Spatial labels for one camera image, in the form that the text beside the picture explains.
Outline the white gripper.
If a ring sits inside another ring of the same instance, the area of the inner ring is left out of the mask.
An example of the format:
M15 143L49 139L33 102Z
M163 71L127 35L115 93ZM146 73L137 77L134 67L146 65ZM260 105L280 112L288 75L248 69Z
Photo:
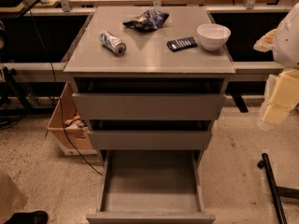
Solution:
M276 29L263 35L253 46L260 52L273 49ZM258 127L268 131L279 126L290 112L299 104L299 71L287 69L275 78L275 86L271 93L269 105L262 104Z

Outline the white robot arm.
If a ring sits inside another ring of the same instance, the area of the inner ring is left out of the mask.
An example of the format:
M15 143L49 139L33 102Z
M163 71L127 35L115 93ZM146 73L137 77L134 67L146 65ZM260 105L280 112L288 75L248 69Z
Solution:
M276 29L262 36L255 50L271 50L274 61L284 67L266 81L259 126L274 129L299 105L299 4L296 4Z

